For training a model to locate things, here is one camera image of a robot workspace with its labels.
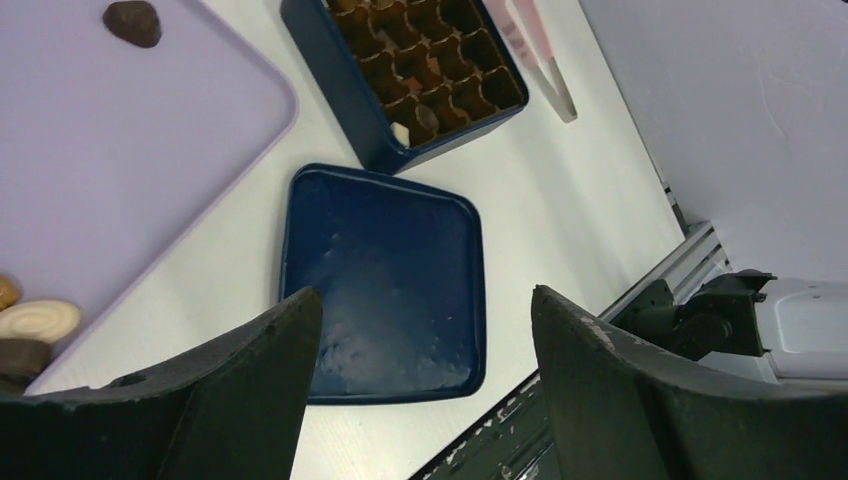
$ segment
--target purple tray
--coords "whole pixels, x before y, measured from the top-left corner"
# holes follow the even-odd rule
[[[109,0],[0,8],[0,272],[88,324],[294,123],[291,85],[198,0],[144,50]]]

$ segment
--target round chocolate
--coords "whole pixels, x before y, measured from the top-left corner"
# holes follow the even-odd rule
[[[80,309],[61,300],[24,302],[0,312],[0,338],[56,343],[79,326]]]
[[[21,292],[11,280],[4,275],[0,275],[0,310],[14,305],[21,299]]]
[[[153,5],[145,1],[115,2],[103,13],[103,24],[116,37],[141,48],[152,48],[162,38],[162,25]]]
[[[23,338],[0,339],[0,375],[6,378],[35,378],[49,363],[49,343]]]
[[[0,375],[0,394],[20,396],[26,392],[28,382]]]

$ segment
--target white candy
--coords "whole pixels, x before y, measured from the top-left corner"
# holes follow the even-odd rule
[[[392,133],[395,134],[395,138],[398,139],[401,145],[404,147],[409,147],[409,129],[405,126],[395,122],[392,125]]]
[[[59,300],[19,303],[0,312],[0,338],[56,343],[79,326],[76,305]]]

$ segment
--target black machine part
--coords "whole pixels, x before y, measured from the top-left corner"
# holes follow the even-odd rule
[[[673,355],[537,287],[533,339],[562,478],[834,479],[848,395]]]
[[[664,280],[655,281],[612,323],[690,360],[710,352],[761,357],[754,304],[765,300],[763,286],[776,279],[756,270],[720,275],[683,305]]]
[[[320,333],[304,289],[102,389],[0,394],[2,478],[288,478]]]

